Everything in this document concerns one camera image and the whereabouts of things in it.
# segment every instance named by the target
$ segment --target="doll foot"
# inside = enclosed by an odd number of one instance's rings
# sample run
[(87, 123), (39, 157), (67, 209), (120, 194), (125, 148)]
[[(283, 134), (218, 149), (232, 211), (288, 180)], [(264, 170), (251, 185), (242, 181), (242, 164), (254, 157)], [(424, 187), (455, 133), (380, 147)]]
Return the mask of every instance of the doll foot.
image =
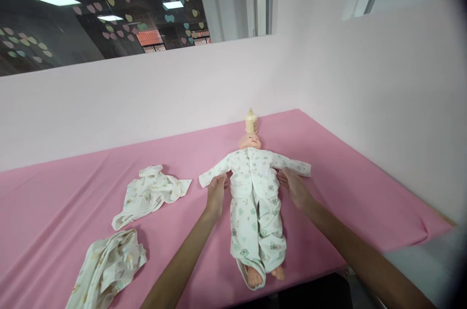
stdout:
[(263, 278), (259, 272), (253, 267), (248, 268), (248, 286), (256, 288), (263, 283)]
[(278, 280), (284, 281), (286, 279), (286, 275), (284, 273), (284, 269), (281, 265), (271, 271), (271, 275), (277, 278)]

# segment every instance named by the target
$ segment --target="baby clothing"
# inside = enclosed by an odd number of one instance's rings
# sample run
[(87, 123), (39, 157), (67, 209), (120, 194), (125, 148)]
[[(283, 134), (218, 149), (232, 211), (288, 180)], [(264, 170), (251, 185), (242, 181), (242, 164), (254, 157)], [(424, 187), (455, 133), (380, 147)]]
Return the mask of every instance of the baby clothing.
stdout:
[(246, 266), (260, 273), (263, 283), (256, 289), (264, 287), (266, 274), (281, 265), (286, 255), (287, 245), (279, 214), (281, 201), (277, 196), (279, 182), (274, 170), (282, 168), (303, 176), (310, 176), (311, 171), (308, 163), (248, 147), (229, 153), (199, 177), (201, 186), (206, 187), (213, 177), (232, 171), (230, 253), (237, 260), (247, 286)]
[(107, 309), (146, 261), (135, 229), (95, 241), (88, 248), (66, 309)]
[(162, 165), (140, 171), (126, 189), (123, 211), (116, 215), (112, 227), (120, 230), (131, 222), (157, 211), (164, 202), (173, 203), (186, 195), (192, 180), (177, 180), (162, 173)]

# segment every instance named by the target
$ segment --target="folded baby garment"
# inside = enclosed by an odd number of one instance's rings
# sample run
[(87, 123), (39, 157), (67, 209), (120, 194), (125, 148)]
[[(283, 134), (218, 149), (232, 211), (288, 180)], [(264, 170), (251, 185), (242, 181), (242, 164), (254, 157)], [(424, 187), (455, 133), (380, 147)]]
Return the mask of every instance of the folded baby garment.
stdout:
[(107, 309), (146, 262), (135, 229), (95, 241), (88, 248), (66, 309)]
[(113, 218), (115, 230), (157, 211), (164, 202), (173, 203), (186, 195), (191, 180), (177, 180), (161, 172), (162, 165), (150, 166), (140, 171), (141, 179), (128, 185), (123, 211)]

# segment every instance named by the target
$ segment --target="sleeve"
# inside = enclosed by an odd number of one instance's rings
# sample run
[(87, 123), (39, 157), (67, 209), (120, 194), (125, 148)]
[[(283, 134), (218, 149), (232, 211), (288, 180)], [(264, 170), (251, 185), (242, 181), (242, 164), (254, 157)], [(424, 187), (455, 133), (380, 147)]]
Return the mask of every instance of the sleeve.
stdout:
[(282, 156), (280, 154), (272, 152), (272, 168), (275, 169), (282, 169), (288, 168), (298, 175), (302, 176), (311, 176), (311, 166), (308, 163), (291, 160), (286, 156)]
[(227, 155), (223, 160), (217, 163), (211, 170), (199, 176), (199, 183), (201, 187), (209, 185), (213, 177), (217, 175), (227, 173), (230, 170), (230, 154)]

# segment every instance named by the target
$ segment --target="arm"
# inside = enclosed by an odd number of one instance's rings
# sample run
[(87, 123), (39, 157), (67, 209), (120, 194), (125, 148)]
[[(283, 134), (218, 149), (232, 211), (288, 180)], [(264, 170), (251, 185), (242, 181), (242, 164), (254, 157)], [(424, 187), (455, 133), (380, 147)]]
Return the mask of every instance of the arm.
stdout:
[(222, 214), (224, 189), (227, 188), (226, 175), (216, 176), (208, 187), (208, 201), (186, 240), (170, 263), (157, 279), (141, 305), (141, 309), (172, 309), (177, 306), (180, 296), (193, 272), (193, 268), (204, 248), (214, 224)]
[(271, 167), (274, 169), (283, 169), (283, 168), (288, 168), (292, 170), (295, 174), (302, 175), (309, 177), (310, 172), (311, 172), (311, 166), (308, 163), (301, 162), (301, 161), (296, 161), (296, 160), (291, 160), (290, 158), (287, 158), (286, 156), (274, 153), (272, 153), (272, 165)]
[(209, 185), (211, 180), (221, 174), (225, 174), (230, 170), (230, 154), (228, 154), (223, 160), (217, 163), (213, 168), (208, 170), (206, 173), (199, 176), (199, 183), (201, 187)]
[(345, 261), (385, 306), (392, 308), (435, 308), (424, 294), (376, 249), (342, 224), (308, 192), (297, 175), (288, 169), (277, 174), (282, 186)]

